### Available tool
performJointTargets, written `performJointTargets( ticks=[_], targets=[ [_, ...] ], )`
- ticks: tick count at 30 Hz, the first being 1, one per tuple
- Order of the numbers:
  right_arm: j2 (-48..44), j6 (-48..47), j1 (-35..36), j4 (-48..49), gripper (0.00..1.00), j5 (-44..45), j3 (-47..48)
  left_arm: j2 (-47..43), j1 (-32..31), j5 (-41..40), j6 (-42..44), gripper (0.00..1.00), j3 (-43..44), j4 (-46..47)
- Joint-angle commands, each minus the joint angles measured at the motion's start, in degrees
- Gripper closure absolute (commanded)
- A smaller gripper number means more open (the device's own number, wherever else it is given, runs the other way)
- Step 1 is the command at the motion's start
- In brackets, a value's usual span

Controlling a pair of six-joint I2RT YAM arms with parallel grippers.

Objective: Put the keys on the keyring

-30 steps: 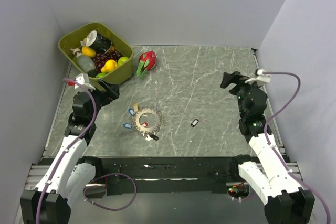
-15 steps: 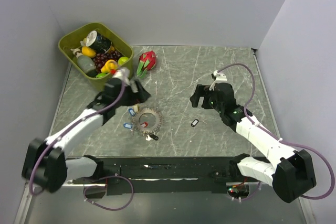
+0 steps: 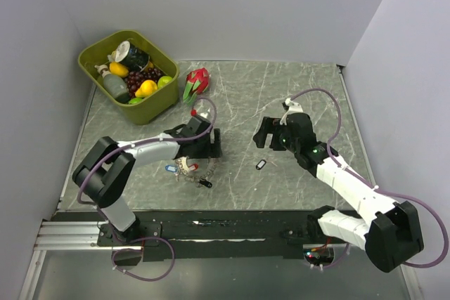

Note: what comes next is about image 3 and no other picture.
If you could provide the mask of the round metal key ring plate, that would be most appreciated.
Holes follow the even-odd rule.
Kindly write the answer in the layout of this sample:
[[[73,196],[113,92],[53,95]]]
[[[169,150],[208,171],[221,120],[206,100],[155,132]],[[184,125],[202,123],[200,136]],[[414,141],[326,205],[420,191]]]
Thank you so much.
[[[198,164],[198,169],[196,171],[189,171],[188,166],[193,163]],[[219,160],[215,158],[189,159],[188,157],[180,157],[174,160],[174,164],[178,166],[176,179],[185,180],[194,183],[197,186],[201,186],[198,181],[201,179],[210,181],[218,163]]]

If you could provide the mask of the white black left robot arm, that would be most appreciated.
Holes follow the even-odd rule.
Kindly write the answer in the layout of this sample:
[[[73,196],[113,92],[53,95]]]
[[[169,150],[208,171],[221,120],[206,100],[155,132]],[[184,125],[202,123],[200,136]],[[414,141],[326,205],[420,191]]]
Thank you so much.
[[[133,169],[174,161],[175,174],[211,188],[209,177],[221,157],[221,131],[202,115],[152,138],[114,141],[100,138],[75,169],[72,180],[112,226],[114,237],[131,245],[142,235],[139,218],[122,197]]]

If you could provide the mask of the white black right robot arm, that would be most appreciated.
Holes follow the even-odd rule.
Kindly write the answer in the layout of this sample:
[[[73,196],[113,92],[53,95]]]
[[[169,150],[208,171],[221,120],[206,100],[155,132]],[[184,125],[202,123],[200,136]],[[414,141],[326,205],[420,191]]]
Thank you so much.
[[[267,136],[271,142],[266,143]],[[298,165],[332,188],[356,212],[350,216],[323,206],[307,217],[307,234],[317,243],[334,237],[365,251],[382,272],[388,273],[424,248],[417,209],[369,188],[356,177],[338,152],[320,142],[308,114],[294,112],[281,118],[264,117],[253,136],[258,148],[289,151]]]

